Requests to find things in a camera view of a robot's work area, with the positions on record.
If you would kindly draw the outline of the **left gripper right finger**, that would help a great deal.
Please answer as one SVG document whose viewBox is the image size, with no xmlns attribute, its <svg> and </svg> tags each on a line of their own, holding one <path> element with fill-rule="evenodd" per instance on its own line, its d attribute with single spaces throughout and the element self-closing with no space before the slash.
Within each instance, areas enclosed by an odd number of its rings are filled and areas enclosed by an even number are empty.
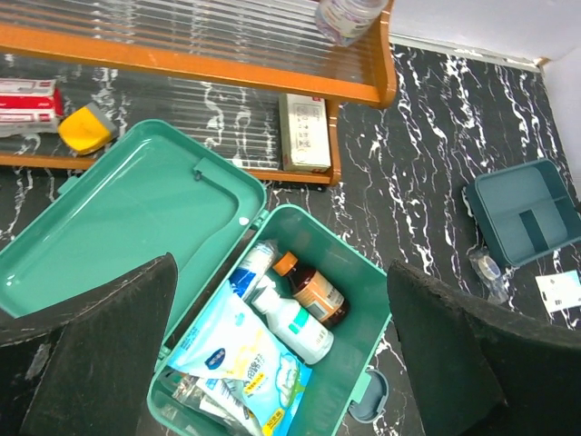
<svg viewBox="0 0 581 436">
<path fill-rule="evenodd" d="M 580 333 L 401 261 L 387 292 L 427 435 L 577 435 Z"/>
</svg>

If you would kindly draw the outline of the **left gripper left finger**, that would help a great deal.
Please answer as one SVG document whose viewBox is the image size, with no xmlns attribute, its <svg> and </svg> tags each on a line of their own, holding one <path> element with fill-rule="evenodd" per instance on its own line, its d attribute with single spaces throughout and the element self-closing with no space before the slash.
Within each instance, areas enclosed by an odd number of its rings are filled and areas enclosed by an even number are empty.
<svg viewBox="0 0 581 436">
<path fill-rule="evenodd" d="M 166 253 L 38 312 L 2 313 L 2 434 L 135 434 L 176 286 Z"/>
</svg>

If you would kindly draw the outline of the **white blue mask packet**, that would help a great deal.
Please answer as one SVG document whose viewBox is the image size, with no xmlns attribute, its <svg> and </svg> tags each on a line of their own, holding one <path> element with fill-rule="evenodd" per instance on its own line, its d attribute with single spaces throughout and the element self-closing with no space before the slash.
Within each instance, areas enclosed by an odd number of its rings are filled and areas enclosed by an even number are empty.
<svg viewBox="0 0 581 436">
<path fill-rule="evenodd" d="M 262 435 L 261 426 L 250 410 L 236 399 L 221 379 L 204 379 L 169 371 L 172 397 L 225 427 L 232 435 Z"/>
</svg>

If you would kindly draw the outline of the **cotton swab bag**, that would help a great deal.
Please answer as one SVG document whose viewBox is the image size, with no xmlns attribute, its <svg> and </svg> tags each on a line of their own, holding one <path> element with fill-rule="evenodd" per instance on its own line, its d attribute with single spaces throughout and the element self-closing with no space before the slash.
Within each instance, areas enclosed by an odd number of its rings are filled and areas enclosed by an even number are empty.
<svg viewBox="0 0 581 436">
<path fill-rule="evenodd" d="M 230 384 L 262 435 L 287 435 L 311 368 L 268 329 L 226 282 L 169 358 L 178 372 Z"/>
</svg>

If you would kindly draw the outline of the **white green pill bottle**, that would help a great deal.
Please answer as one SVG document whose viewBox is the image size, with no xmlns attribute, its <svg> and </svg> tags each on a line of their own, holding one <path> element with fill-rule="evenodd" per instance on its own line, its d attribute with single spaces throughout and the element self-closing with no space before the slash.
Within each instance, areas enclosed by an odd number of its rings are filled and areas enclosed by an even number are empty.
<svg viewBox="0 0 581 436">
<path fill-rule="evenodd" d="M 308 365 L 321 361 L 330 351 L 334 335 L 293 299 L 281 297 L 270 287 L 252 299 L 266 317 L 269 329 Z"/>
</svg>

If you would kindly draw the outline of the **teal divided tray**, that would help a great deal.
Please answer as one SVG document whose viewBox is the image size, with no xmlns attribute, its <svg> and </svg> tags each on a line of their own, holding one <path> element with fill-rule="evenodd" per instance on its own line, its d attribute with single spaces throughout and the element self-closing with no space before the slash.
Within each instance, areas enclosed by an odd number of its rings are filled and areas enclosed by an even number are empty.
<svg viewBox="0 0 581 436">
<path fill-rule="evenodd" d="M 502 267 L 520 267 L 580 241 L 580 215 L 548 159 L 481 174 L 465 191 L 490 256 Z"/>
</svg>

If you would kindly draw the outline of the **brown syrup bottle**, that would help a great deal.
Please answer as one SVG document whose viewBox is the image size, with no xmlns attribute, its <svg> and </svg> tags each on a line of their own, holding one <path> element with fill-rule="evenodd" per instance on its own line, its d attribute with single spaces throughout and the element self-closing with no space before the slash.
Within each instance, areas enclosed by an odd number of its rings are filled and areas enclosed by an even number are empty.
<svg viewBox="0 0 581 436">
<path fill-rule="evenodd" d="M 350 312 L 349 300 L 314 266 L 286 252 L 272 265 L 273 270 L 290 282 L 292 297 L 330 329 Z"/>
</svg>

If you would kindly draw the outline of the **teal medicine kit box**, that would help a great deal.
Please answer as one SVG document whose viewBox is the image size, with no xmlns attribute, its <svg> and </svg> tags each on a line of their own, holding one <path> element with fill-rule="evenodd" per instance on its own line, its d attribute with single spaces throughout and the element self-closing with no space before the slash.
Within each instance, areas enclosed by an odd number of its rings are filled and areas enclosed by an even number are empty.
<svg viewBox="0 0 581 436">
<path fill-rule="evenodd" d="M 168 361 L 250 248 L 275 240 L 351 307 L 311 369 L 287 435 L 333 435 L 345 415 L 375 421 L 389 397 L 369 366 L 391 317 L 386 274 L 300 207 L 265 203 L 256 178 L 165 122 L 140 122 L 3 249 L 1 308 L 20 318 L 170 253 L 177 286 L 144 405 L 176 434 L 223 435 L 172 397 Z"/>
</svg>

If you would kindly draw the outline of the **blue white spray can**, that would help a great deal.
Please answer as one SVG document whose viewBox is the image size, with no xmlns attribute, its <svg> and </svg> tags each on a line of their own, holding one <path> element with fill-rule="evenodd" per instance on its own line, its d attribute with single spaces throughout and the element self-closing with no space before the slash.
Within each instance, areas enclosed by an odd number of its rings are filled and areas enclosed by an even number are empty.
<svg viewBox="0 0 581 436">
<path fill-rule="evenodd" d="M 231 290 L 247 301 L 278 257 L 278 244 L 275 240 L 256 242 L 230 275 Z"/>
</svg>

